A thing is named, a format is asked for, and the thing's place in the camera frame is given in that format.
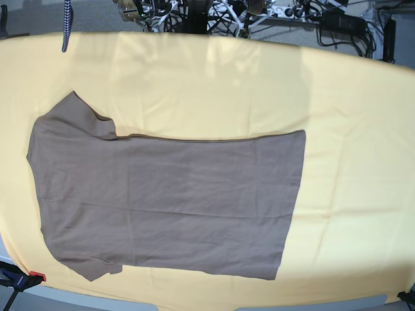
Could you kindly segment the brown T-shirt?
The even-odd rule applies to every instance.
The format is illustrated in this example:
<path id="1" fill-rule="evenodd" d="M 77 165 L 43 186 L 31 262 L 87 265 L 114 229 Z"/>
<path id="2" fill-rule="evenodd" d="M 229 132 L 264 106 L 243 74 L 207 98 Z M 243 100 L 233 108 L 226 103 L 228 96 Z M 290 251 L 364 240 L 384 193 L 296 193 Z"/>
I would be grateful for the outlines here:
<path id="1" fill-rule="evenodd" d="M 272 280 L 306 134 L 231 141 L 119 137 L 70 93 L 37 118 L 27 160 L 51 255 L 89 281 L 124 266 Z"/>

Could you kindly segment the yellow table cloth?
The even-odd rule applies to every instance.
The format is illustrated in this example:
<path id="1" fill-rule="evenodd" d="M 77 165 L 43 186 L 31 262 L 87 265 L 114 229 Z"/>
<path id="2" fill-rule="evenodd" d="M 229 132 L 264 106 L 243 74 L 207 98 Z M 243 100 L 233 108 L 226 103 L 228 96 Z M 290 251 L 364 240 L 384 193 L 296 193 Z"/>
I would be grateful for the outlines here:
<path id="1" fill-rule="evenodd" d="M 1 238 L 47 286 L 160 310 L 235 310 L 386 295 L 414 284 L 414 71 L 293 45 L 189 34 L 1 42 Z M 274 281 L 126 267 L 89 282 L 40 231 L 26 155 L 70 92 L 119 135 L 240 139 L 305 130 L 300 191 Z"/>

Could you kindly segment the white power strip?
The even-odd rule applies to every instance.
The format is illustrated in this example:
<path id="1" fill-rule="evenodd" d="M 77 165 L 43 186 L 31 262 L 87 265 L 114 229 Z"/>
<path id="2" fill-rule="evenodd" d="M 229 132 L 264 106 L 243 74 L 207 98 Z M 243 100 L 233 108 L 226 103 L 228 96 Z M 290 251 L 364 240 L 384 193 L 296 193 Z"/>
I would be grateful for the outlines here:
<path id="1" fill-rule="evenodd" d="M 316 21 L 323 14 L 324 7 L 318 1 L 213 1 L 208 17 L 220 18 L 226 22 L 249 25 L 265 21 Z"/>

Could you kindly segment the black power adapter box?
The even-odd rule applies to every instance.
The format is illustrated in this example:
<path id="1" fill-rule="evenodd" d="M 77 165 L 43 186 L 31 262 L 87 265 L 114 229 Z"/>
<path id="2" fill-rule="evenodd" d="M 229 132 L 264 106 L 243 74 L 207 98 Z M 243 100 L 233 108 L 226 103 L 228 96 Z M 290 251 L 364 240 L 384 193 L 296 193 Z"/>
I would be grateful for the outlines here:
<path id="1" fill-rule="evenodd" d="M 363 18 L 331 11 L 322 14 L 320 27 L 350 36 L 363 36 L 366 33 L 366 21 Z"/>

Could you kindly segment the black computer tower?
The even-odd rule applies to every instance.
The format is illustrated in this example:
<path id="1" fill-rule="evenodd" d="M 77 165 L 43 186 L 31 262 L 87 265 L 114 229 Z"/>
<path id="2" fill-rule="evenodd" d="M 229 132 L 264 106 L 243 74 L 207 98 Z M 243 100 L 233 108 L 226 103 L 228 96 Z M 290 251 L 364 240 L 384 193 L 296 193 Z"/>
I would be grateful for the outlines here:
<path id="1" fill-rule="evenodd" d="M 389 19 L 383 31 L 383 58 L 384 62 L 394 63 L 394 51 L 396 40 L 396 22 Z"/>

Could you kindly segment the blue orange table clamp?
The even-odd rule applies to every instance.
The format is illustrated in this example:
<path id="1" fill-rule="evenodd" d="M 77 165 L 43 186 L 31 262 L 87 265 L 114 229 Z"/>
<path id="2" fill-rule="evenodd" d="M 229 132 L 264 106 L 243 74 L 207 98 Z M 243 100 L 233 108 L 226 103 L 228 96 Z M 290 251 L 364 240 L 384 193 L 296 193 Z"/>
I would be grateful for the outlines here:
<path id="1" fill-rule="evenodd" d="M 18 266 L 3 261 L 1 261 L 1 275 L 5 277 L 1 279 L 1 286 L 13 289 L 3 311 L 10 310 L 18 293 L 24 292 L 47 280 L 46 276 L 42 273 L 30 271 L 26 274 Z"/>

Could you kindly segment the black clamp right corner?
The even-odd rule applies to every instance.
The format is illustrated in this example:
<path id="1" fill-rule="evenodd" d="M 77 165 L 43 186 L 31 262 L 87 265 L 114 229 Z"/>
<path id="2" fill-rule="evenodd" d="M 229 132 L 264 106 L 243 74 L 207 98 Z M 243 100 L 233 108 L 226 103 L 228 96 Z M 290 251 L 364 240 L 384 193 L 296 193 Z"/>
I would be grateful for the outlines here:
<path id="1" fill-rule="evenodd" d="M 415 306 L 415 291 L 399 292 L 397 297 L 408 305 Z"/>

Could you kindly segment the black stand post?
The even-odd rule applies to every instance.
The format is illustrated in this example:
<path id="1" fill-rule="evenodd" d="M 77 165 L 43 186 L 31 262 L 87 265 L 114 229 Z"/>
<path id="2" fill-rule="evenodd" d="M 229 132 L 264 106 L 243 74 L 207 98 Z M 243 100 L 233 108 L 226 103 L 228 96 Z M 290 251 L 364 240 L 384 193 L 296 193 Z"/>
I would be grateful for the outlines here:
<path id="1" fill-rule="evenodd" d="M 188 13 L 184 21 L 184 32 L 189 34 L 206 34 L 208 26 L 209 1 L 187 1 Z"/>

